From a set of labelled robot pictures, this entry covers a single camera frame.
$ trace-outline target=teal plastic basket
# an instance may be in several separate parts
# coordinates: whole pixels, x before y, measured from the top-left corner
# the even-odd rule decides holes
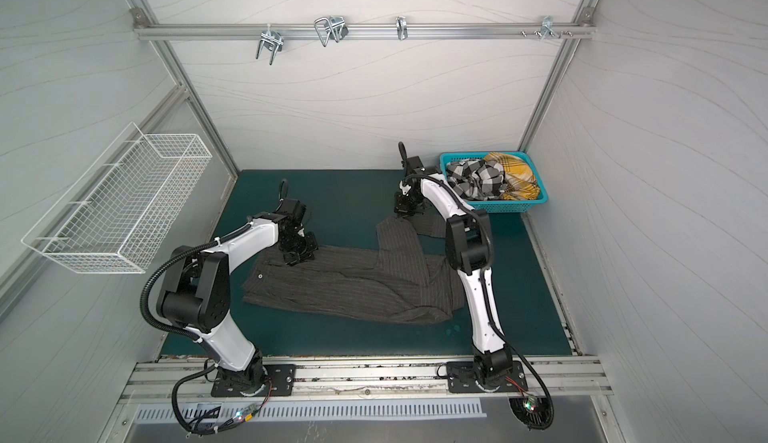
[[[485,155],[491,153],[490,151],[469,151],[465,153],[444,153],[440,155],[440,171],[442,174],[446,174],[446,165],[452,161],[467,160],[469,158],[483,158]],[[544,189],[544,183],[542,178],[538,176],[538,171],[533,165],[533,162],[528,155],[522,151],[501,151],[500,153],[506,153],[508,155],[514,155],[515,157],[522,158],[525,163],[533,170],[533,175],[536,177],[538,187],[541,192],[538,194],[538,200],[493,200],[493,201],[467,201],[467,204],[473,208],[485,210],[490,214],[521,214],[528,211],[534,205],[542,204],[547,201],[547,190]]]

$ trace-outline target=wire mesh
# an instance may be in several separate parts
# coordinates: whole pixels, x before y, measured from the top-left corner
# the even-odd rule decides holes
[[[76,273],[143,273],[210,158],[197,134],[141,134],[44,245],[24,244]]]

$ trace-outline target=clothing pile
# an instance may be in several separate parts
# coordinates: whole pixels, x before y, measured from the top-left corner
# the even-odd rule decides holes
[[[448,163],[446,179],[464,200],[536,200],[540,192],[525,160],[495,151]]]
[[[388,217],[379,249],[320,246],[315,259],[288,266],[276,246],[259,254],[243,301],[296,312],[428,325],[464,306],[462,281],[445,256],[425,255],[417,234],[445,238],[437,214]]]

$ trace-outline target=metal hook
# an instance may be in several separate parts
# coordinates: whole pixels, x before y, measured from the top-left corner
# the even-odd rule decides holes
[[[323,16],[315,20],[315,32],[320,37],[322,46],[326,46],[331,40],[331,35],[333,41],[339,43],[350,33],[350,30],[346,27],[343,16]]]
[[[398,16],[395,19],[395,26],[397,26],[397,39],[402,41],[408,38],[408,23],[406,17]]]
[[[555,38],[560,38],[562,36],[562,34],[557,33],[554,30],[552,30],[552,24],[553,23],[554,23],[554,21],[552,20],[551,16],[544,17],[544,21],[542,22],[542,29],[539,30],[538,32],[536,32],[536,34],[538,35],[539,39],[543,40],[543,39],[549,38],[551,36],[555,37]]]
[[[272,55],[270,55],[270,64],[272,64],[275,61],[275,54],[283,51],[283,37],[278,32],[273,32],[267,27],[267,30],[261,33],[259,46],[256,49],[256,60],[259,59],[262,48],[272,52]]]

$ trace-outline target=green mat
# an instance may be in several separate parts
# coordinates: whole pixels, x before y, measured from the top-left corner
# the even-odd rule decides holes
[[[378,249],[376,224],[392,214],[401,177],[401,170],[246,170],[237,180],[216,235],[241,227],[248,215],[274,210],[278,184],[287,178],[289,196],[307,205],[306,228],[315,233],[320,245]],[[492,214],[491,225],[496,250],[493,289],[504,334],[524,354],[571,355],[519,214]],[[443,239],[421,238],[425,253],[444,253]],[[245,337],[265,355],[472,353],[472,323],[466,307],[447,322],[423,326],[293,313],[244,303],[241,286],[254,261],[232,273],[231,312]],[[169,335],[161,353],[204,352],[188,339]]]

